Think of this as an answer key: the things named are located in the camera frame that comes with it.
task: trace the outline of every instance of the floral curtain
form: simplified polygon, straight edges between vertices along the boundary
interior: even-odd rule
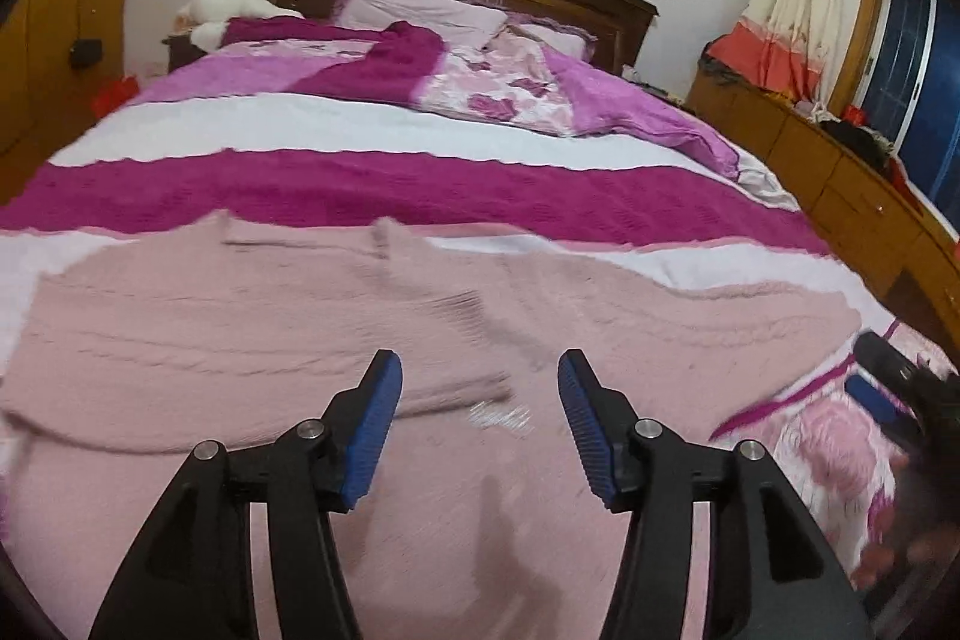
[[[790,100],[824,100],[821,77],[839,28],[840,0],[752,0],[709,55]]]

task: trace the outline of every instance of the pillowcase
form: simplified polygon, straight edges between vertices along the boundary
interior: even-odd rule
[[[204,23],[225,23],[232,18],[272,18],[281,15],[296,18],[304,16],[267,0],[191,0],[176,14],[174,33],[182,33]]]
[[[489,1],[473,0],[470,2],[475,6],[485,6],[488,9],[500,9],[507,13],[507,25],[521,35],[536,39],[543,44],[549,44],[553,49],[558,49],[565,55],[578,58],[581,61],[589,63],[593,60],[593,54],[596,51],[597,38],[579,25],[568,25],[567,23],[558,23],[553,18],[539,18],[527,12],[514,12],[498,4],[491,4]],[[579,39],[581,45],[575,39],[568,39],[568,36]]]
[[[382,31],[398,20],[429,28],[453,47],[481,49],[507,23],[507,13],[456,0],[346,0],[333,25]]]
[[[586,57],[588,44],[590,56],[593,55],[592,43],[588,43],[579,33],[564,33],[555,28],[550,28],[549,25],[538,25],[537,23],[511,23],[510,30],[530,39],[536,39],[541,44],[549,44],[553,49],[580,61],[589,61],[589,57]],[[592,39],[593,42],[596,42],[596,37],[592,36]]]

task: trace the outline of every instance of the pink knitted blanket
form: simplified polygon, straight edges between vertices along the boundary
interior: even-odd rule
[[[14,558],[85,636],[182,453],[275,437],[390,347],[401,405],[433,414],[395,423],[371,497],[335,525],[364,632],[581,640],[599,630],[625,525],[589,495],[560,352],[584,348],[639,413],[703,441],[858,327],[841,295],[781,283],[677,292],[584,257],[438,250],[390,220],[214,215],[40,284],[0,389],[49,435],[14,487]]]

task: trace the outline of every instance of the drawer handle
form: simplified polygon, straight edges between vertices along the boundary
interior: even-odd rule
[[[874,202],[870,201],[870,199],[867,199],[867,197],[864,196],[864,194],[860,194],[860,198],[863,199],[863,203],[866,204],[868,207],[870,207],[870,209],[872,209],[875,213],[877,213],[877,215],[883,215],[882,204],[874,204]]]

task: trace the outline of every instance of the white sheet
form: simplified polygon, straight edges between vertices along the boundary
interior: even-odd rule
[[[440,158],[570,170],[678,167],[736,188],[755,201],[800,210],[773,172],[740,148],[737,186],[683,153],[620,134],[586,139],[549,137],[523,128],[452,121],[386,104],[299,94],[191,98],[175,104],[126,107],[61,150],[51,163],[80,167],[123,158],[155,161],[209,155],[222,149],[426,152]]]

